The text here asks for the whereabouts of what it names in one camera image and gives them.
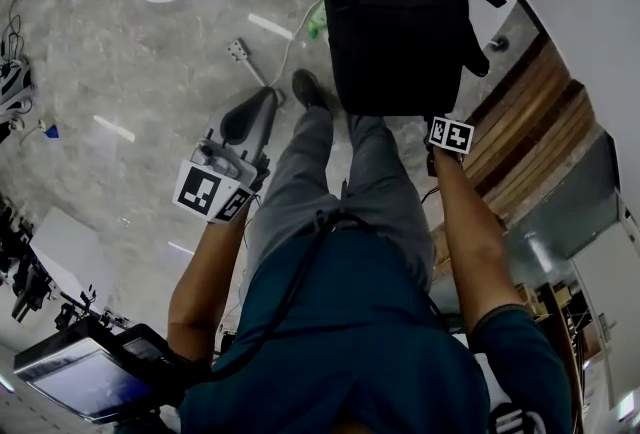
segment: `display screen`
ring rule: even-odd
[[[31,384],[91,418],[152,392],[149,385],[120,368],[104,352],[96,352]]]

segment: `marble floor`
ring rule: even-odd
[[[247,21],[254,13],[295,30],[315,0],[181,0],[151,5],[142,0],[20,0],[25,53],[38,85],[27,129],[50,111],[60,139],[35,132],[23,144],[13,134],[0,146],[0,190],[37,223],[53,205],[96,230],[116,276],[113,309],[165,332],[169,298],[186,267],[204,224],[174,207],[171,197],[180,163],[191,155],[209,114],[254,79],[226,54],[242,37],[267,79],[275,77],[287,41]],[[0,0],[7,13],[11,0]],[[465,75],[456,114],[482,101],[533,40],[537,31],[518,7],[502,33],[505,54],[488,53],[492,72]],[[312,69],[332,88],[323,41],[300,38],[292,46],[279,84],[297,67]],[[278,113],[267,153],[276,161],[289,141],[302,107],[288,101]],[[132,141],[105,129],[94,116],[135,136]],[[427,176],[423,123],[393,118],[388,123],[402,159],[420,192]],[[329,186],[339,193],[348,175],[351,148],[344,116],[337,116]],[[439,222],[438,202],[428,207]],[[238,258],[225,326],[237,322],[237,287],[244,268]]]

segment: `white door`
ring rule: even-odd
[[[601,338],[610,407],[640,387],[640,257],[616,223],[573,263]]]

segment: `person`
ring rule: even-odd
[[[348,117],[353,162],[337,199],[325,175],[331,113],[310,72],[294,74],[293,92],[306,113],[249,225],[237,337],[213,370],[251,351],[332,212],[364,223],[341,221],[326,236],[285,318],[246,365],[187,390],[182,432],[487,432],[490,399],[473,351],[546,432],[569,433],[565,370],[522,305],[502,229],[458,161],[435,148],[471,350],[444,332],[427,300],[434,244],[383,120]],[[207,226],[172,296],[168,341],[188,360],[211,364],[247,211]]]

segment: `trousers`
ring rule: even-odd
[[[326,176],[333,144],[331,113],[312,106],[298,121],[264,201],[247,228],[249,249],[241,301],[260,264],[275,249],[308,232],[319,214],[340,208],[395,244],[418,286],[429,290],[435,247],[420,196],[400,161],[393,134],[382,118],[349,116],[347,122],[353,161],[348,186],[338,199],[329,192]]]

